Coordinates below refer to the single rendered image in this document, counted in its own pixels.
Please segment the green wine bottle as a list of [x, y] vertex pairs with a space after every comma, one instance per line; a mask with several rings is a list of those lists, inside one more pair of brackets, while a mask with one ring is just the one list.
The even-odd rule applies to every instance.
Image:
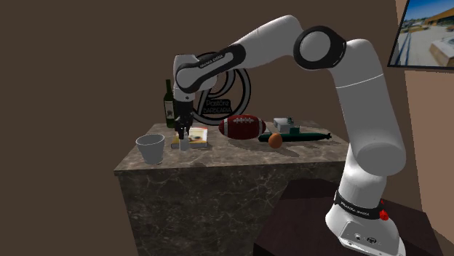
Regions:
[[175, 113], [173, 87], [172, 81], [170, 79], [166, 80], [166, 93], [164, 95], [164, 111], [167, 127], [174, 128], [177, 115]]

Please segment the book with pale cover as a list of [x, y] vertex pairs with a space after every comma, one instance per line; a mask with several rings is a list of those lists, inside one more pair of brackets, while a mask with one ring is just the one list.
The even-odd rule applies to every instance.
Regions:
[[[191, 127], [188, 133], [184, 133], [184, 137], [188, 138], [190, 148], [204, 148], [207, 147], [207, 128], [206, 127]], [[171, 148], [179, 148], [179, 134], [175, 132], [172, 139]]]

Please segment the grey cup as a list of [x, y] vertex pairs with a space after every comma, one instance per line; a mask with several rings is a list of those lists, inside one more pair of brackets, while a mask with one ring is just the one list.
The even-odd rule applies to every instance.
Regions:
[[164, 139], [165, 136], [161, 134], [147, 134], [135, 141], [145, 163], [159, 164], [162, 162]]

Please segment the dark red football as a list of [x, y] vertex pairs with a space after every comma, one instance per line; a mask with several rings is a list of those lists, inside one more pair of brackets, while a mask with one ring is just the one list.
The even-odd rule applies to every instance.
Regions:
[[266, 131], [266, 123], [257, 116], [242, 114], [225, 118], [218, 125], [219, 132], [231, 139], [249, 140]]

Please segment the orange ball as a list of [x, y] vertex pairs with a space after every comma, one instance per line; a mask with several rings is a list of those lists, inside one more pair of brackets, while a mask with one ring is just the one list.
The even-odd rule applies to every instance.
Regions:
[[279, 133], [273, 133], [268, 139], [268, 144], [271, 148], [277, 149], [282, 146], [283, 139]]

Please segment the small white box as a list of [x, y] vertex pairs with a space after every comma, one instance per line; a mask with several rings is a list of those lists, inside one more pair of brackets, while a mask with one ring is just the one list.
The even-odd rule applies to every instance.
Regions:
[[294, 127], [294, 121], [291, 117], [274, 118], [273, 123], [279, 133], [289, 133], [290, 129]]

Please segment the green toy submarine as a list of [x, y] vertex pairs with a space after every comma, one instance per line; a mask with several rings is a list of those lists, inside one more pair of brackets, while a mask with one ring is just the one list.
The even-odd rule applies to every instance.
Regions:
[[302, 142], [329, 140], [332, 138], [330, 133], [301, 132], [300, 127], [291, 127], [288, 133], [279, 133], [283, 142]]

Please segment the framed wall picture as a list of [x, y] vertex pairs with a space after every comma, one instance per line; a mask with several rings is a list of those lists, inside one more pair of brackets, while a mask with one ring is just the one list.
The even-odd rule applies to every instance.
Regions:
[[454, 71], [454, 0], [407, 0], [388, 66]]

